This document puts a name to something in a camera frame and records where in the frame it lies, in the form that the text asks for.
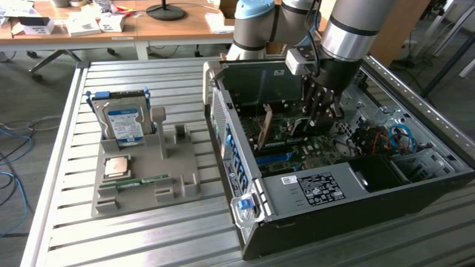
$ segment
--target floor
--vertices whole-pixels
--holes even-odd
[[[429,27],[430,22],[422,21],[418,24],[411,38],[418,40]],[[445,49],[443,54],[433,60],[433,66],[417,64],[414,69],[407,71],[395,71],[402,79],[413,82],[413,77],[407,73],[418,76],[418,81],[422,86],[426,86],[441,70],[443,64],[455,53],[458,47],[467,39],[467,33],[459,33],[455,40]],[[175,51],[175,46],[153,48],[162,55],[171,55]],[[194,57],[195,46],[181,46],[175,57]],[[207,45],[201,47],[202,54],[206,56],[218,56],[219,53],[226,52],[225,45]],[[78,55],[87,61],[114,61],[114,60],[136,60],[134,48],[118,48],[118,56],[111,56],[106,49],[78,51]],[[50,52],[39,52],[42,57],[46,57]],[[475,108],[470,108],[473,100],[475,99],[474,73],[469,78],[457,76],[458,72],[474,59],[475,48],[470,49],[466,56],[461,59],[457,66],[447,74],[439,86],[431,94],[431,100],[435,107],[450,118],[454,124],[475,139]],[[42,83],[35,82],[30,78],[28,68],[40,59],[27,57],[24,52],[16,53],[16,57],[11,63],[0,64],[0,81],[3,97],[0,99],[0,122],[26,120],[42,118],[48,115],[59,115],[63,112],[64,102],[67,99],[71,78],[75,71],[75,62],[67,57],[62,56],[52,65],[48,65],[39,71],[44,76]],[[417,83],[413,82],[411,86],[417,88]],[[18,127],[26,122],[16,123],[11,127]],[[58,123],[48,121],[39,127],[48,127]],[[28,131],[15,131],[16,134],[28,135]],[[34,150],[12,163],[12,166],[22,179],[28,201],[35,208],[38,203],[39,194],[42,192],[42,185],[46,170],[48,167],[50,154],[55,142],[56,130],[38,132],[35,134],[35,147]],[[6,137],[0,134],[0,152],[8,153],[23,142],[22,139]],[[0,170],[7,171],[8,168],[0,165]],[[0,200],[4,199],[6,191],[0,191]],[[19,192],[15,193],[12,199],[0,207],[0,233],[14,225],[23,217],[24,209],[22,196]],[[28,233],[31,227],[32,215],[28,216],[27,222],[15,230],[15,233]],[[26,237],[2,238],[0,239],[0,266],[18,266],[22,260]]]

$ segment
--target motherboard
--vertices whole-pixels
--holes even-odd
[[[298,102],[247,106],[237,111],[263,177],[333,165],[353,154],[338,150],[335,134],[307,131],[313,125]]]

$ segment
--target white box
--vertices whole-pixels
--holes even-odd
[[[94,18],[68,18],[66,24],[70,36],[102,33],[102,29]]]
[[[23,25],[24,34],[52,34],[55,20],[51,18],[47,25]]]
[[[104,32],[122,32],[124,29],[124,16],[111,15],[102,17],[99,27]]]

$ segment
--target hard drive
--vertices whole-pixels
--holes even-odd
[[[150,115],[150,92],[96,92],[87,102],[98,116],[103,138],[116,139],[122,147],[136,145],[155,132]]]

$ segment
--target wooden desk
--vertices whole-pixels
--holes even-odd
[[[169,0],[167,3],[183,3],[183,0]],[[187,3],[206,4],[206,0],[187,0]],[[146,10],[150,6],[158,4],[158,0],[136,1],[136,8]],[[218,13],[218,11],[201,6],[189,4],[179,4],[187,12],[185,19],[178,21],[158,21],[153,19],[146,13],[138,18],[138,39],[139,40],[167,40],[167,39],[210,39],[217,38],[209,27],[209,22],[205,19],[207,13]],[[233,38],[233,34],[221,34],[222,38]]]
[[[146,10],[159,3],[158,0],[114,1],[118,6]],[[207,0],[191,0],[189,3],[206,4]],[[231,43],[233,34],[214,34],[206,20],[206,13],[215,13],[213,9],[193,5],[181,5],[189,15],[179,21],[158,21],[140,12],[140,17],[127,17],[123,32],[107,32],[86,36],[70,37],[64,25],[56,25],[51,35],[11,34],[11,28],[18,23],[12,19],[0,27],[0,52],[35,51],[58,49],[88,49],[135,47],[138,59],[147,60],[147,47],[162,45],[203,45],[210,43]],[[78,12],[80,8],[55,8],[50,2],[35,2],[35,9],[42,16],[67,19],[68,12]]]
[[[127,6],[135,8],[135,1],[114,1],[118,6]],[[67,19],[68,12],[79,12],[79,7],[55,8],[50,2],[35,2],[35,9],[43,17],[52,17],[56,20]],[[24,32],[18,35],[11,35],[11,27],[18,23],[18,19],[12,18],[7,27],[2,28],[0,32],[0,45],[22,45],[22,44],[42,44],[42,43],[78,43],[78,42],[104,42],[104,41],[123,41],[124,39],[136,39],[136,18],[127,17],[123,32],[103,32],[86,36],[70,37],[66,25],[55,25],[52,34],[50,35],[27,35]]]

